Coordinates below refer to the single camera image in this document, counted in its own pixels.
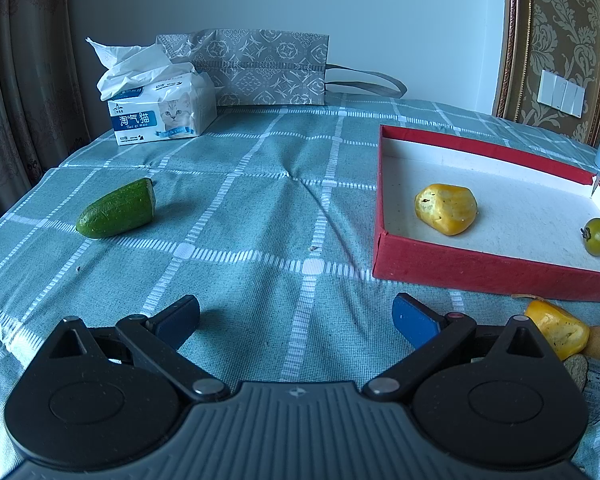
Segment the green cucumber end piece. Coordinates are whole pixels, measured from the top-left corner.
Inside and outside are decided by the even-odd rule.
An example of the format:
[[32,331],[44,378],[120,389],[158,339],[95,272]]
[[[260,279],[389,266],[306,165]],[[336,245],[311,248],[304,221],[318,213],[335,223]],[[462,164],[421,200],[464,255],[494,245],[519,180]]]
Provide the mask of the green cucumber end piece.
[[141,178],[88,205],[76,220],[76,230],[89,238],[114,237],[154,220],[154,184]]

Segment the red shallow cardboard tray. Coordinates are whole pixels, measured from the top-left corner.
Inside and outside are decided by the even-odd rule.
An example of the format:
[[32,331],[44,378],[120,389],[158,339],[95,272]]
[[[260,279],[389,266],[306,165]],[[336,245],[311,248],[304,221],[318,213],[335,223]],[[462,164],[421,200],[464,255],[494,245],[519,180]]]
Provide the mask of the red shallow cardboard tray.
[[[427,185],[469,188],[474,223],[445,236],[415,214]],[[372,273],[443,288],[600,302],[600,256],[581,230],[600,218],[600,176],[565,162],[426,130],[379,129]]]

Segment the yellow pepper half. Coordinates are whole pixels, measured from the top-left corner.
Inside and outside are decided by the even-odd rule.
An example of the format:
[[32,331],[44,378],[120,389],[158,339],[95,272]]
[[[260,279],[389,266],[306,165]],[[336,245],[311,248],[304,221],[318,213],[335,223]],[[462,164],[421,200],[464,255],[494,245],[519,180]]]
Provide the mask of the yellow pepper half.
[[465,232],[478,214],[477,201],[469,188],[441,183],[421,190],[415,196],[414,209],[419,220],[446,236]]

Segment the green cherry tomato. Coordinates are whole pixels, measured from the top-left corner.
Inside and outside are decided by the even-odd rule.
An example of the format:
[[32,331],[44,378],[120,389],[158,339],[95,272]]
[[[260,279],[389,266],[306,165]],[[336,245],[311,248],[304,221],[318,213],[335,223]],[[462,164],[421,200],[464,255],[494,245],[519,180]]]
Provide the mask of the green cherry tomato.
[[593,218],[581,229],[585,250],[594,257],[600,256],[600,218]]

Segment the white wall switch panel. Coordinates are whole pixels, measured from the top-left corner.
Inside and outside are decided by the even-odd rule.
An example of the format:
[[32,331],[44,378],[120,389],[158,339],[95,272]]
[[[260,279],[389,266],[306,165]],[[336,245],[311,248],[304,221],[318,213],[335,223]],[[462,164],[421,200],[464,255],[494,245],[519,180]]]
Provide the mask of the white wall switch panel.
[[585,88],[548,70],[542,70],[538,97],[536,98],[540,104],[559,110],[567,115],[581,118],[584,95]]

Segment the yellow pepper piece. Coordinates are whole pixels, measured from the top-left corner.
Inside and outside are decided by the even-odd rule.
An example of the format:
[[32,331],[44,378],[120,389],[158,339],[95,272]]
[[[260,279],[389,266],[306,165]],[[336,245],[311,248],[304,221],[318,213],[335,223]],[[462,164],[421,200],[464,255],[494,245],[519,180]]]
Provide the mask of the yellow pepper piece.
[[581,352],[588,344],[590,328],[561,307],[535,299],[524,314],[540,330],[561,361]]

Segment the small brown longan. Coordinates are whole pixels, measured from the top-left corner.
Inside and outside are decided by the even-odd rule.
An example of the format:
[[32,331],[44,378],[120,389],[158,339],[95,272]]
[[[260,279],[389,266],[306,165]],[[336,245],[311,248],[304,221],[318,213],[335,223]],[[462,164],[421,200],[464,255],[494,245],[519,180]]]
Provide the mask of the small brown longan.
[[588,343],[582,353],[591,359],[600,360],[600,326],[592,326],[588,334]]

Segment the tissue pack with cat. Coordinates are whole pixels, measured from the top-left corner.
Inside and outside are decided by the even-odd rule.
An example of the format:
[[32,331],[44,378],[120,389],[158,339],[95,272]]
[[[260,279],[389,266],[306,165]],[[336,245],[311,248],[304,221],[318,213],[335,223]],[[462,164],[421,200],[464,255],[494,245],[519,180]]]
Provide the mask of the tissue pack with cat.
[[97,89],[118,145],[196,138],[215,121],[214,84],[192,63],[172,62],[160,44],[86,42],[106,68]]

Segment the grey patterned paper bag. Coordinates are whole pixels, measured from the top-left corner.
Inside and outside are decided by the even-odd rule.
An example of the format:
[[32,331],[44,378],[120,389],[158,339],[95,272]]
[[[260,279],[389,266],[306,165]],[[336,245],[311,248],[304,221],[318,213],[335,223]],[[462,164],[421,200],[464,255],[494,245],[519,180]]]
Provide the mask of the grey patterned paper bag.
[[372,70],[368,80],[330,80],[327,73],[352,73],[327,61],[329,36],[277,29],[208,28],[156,37],[174,62],[189,62],[210,76],[220,107],[325,104],[332,87],[351,88],[400,99],[407,92],[399,79]]

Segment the teal checked tablecloth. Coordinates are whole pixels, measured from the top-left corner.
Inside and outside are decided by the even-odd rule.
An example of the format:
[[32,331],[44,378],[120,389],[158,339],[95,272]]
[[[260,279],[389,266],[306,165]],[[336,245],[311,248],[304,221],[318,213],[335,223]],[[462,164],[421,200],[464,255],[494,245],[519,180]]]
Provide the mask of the teal checked tablecloth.
[[[366,382],[410,348],[390,318],[399,292],[484,324],[519,312],[513,298],[373,277],[383,125],[594,166],[590,146],[542,128],[339,93],[320,107],[226,108],[196,139],[124,148],[103,134],[0,219],[0,478],[19,460],[4,427],[6,399],[67,315],[110,326],[192,294],[202,319],[182,351],[234,384]],[[76,230],[88,205],[141,178],[154,184],[154,220],[114,237]]]

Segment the brown curtain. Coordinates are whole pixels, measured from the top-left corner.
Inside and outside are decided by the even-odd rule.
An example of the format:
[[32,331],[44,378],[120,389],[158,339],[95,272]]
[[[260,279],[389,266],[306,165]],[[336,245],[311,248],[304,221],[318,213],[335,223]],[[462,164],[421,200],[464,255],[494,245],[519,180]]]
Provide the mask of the brown curtain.
[[0,0],[0,217],[89,140],[68,0]]

